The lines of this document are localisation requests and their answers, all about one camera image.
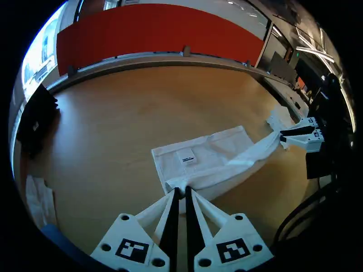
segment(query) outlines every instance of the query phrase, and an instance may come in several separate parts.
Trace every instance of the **desk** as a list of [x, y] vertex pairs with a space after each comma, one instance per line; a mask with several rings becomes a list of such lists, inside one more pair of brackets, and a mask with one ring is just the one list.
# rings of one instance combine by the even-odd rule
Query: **desk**
[[[288, 85], [273, 80], [271, 78], [264, 78], [264, 81], [267, 82], [267, 84], [270, 85], [278, 93], [278, 95], [281, 96], [281, 98], [288, 104], [289, 108], [298, 118], [301, 119], [308, 116], [308, 105], [306, 105], [301, 97], [296, 92], [294, 92]], [[300, 109], [296, 107], [295, 102], [300, 105]]]
[[[137, 214], [164, 195], [152, 148], [238, 125], [257, 142], [272, 132], [266, 118], [278, 104], [247, 73], [186, 66], [113, 73], [56, 98], [59, 124], [29, 162], [29, 174], [54, 190], [60, 230], [87, 254], [120, 213]], [[213, 203], [245, 213], [270, 244], [310, 185], [305, 151], [279, 147], [257, 173]], [[186, 271], [185, 218], [179, 222], [178, 270]]]

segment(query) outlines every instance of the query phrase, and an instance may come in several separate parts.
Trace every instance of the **white fabric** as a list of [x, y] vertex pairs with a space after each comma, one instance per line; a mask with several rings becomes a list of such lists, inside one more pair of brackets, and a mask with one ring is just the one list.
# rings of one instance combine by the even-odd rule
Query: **white fabric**
[[[271, 111], [271, 115], [267, 118], [267, 123], [275, 132], [280, 132], [281, 130], [286, 130], [290, 128], [292, 120], [287, 107], [280, 105], [275, 106], [275, 109]], [[284, 149], [289, 147], [289, 144], [285, 142], [280, 142]]]
[[[237, 126], [209, 136], [199, 137], [152, 149], [155, 166], [165, 194], [187, 185], [207, 200], [224, 194], [249, 178], [266, 162], [280, 143], [280, 131], [289, 128], [291, 118], [287, 108], [277, 106], [267, 120], [274, 132], [257, 143], [248, 137], [243, 126]], [[181, 160], [188, 154], [189, 164]], [[185, 212], [185, 199], [179, 210]]]
[[25, 194], [29, 211], [39, 229], [47, 224], [57, 225], [53, 191], [45, 186], [44, 179], [29, 175], [26, 178]]
[[[194, 190], [214, 186], [238, 175], [266, 159], [278, 146], [273, 132], [253, 144], [242, 126], [203, 136], [194, 140], [158, 147], [152, 150], [155, 166], [165, 193], [175, 187], [182, 192], [187, 185]], [[197, 163], [182, 165], [179, 150], [190, 148]]]

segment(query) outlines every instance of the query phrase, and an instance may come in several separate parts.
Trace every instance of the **screw hole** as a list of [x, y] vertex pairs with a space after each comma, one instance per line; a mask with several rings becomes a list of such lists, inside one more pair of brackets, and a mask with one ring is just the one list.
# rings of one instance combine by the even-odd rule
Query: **screw hole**
[[208, 267], [211, 265], [211, 263], [212, 261], [210, 259], [200, 259], [198, 262], [199, 266], [201, 267]]
[[103, 245], [101, 246], [101, 249], [102, 249], [103, 251], [110, 251], [110, 250], [111, 250], [111, 247], [110, 247], [109, 245], [107, 245], [107, 244], [103, 244]]
[[165, 265], [165, 261], [160, 258], [155, 258], [152, 260], [151, 264], [156, 267], [163, 267]]
[[262, 250], [262, 246], [261, 245], [255, 245], [253, 246], [253, 251], [259, 252]]

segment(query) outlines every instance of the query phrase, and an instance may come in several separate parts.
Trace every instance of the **red partition panel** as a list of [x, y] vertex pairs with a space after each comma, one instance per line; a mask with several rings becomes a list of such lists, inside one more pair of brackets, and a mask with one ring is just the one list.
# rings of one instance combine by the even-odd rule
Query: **red partition panel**
[[59, 74], [118, 55], [182, 51], [255, 65], [264, 42], [216, 15], [165, 4], [138, 4], [102, 11], [72, 24], [57, 37]]

